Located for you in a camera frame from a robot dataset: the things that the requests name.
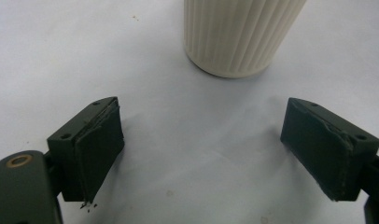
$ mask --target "white cup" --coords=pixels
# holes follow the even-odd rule
[[[190,59],[219,77],[248,77],[270,63],[306,0],[184,0]]]

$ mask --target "screw hole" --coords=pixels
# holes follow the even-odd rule
[[[62,139],[69,138],[71,136],[71,133],[65,133],[64,135],[61,136]]]
[[[359,140],[367,140],[367,137],[364,135],[356,135],[356,138]]]
[[[8,168],[15,168],[19,166],[23,166],[32,160],[32,156],[28,154],[22,154],[20,156],[14,157],[7,162]]]

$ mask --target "white table surface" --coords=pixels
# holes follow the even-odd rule
[[[0,0],[0,160],[118,96],[126,139],[96,208],[65,223],[364,223],[279,141],[288,97],[379,137],[379,0],[309,0],[259,77],[193,65],[179,0]]]

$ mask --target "ribbed cup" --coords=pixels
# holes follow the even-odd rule
[[[190,59],[219,77],[264,70],[306,0],[185,0]]]

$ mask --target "white backdrop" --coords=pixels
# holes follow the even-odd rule
[[[115,95],[125,151],[89,213],[59,197],[65,223],[364,223],[367,195],[331,202],[279,135],[292,96],[379,137],[379,0],[309,0],[258,77],[182,38],[179,0],[1,0],[0,160]]]

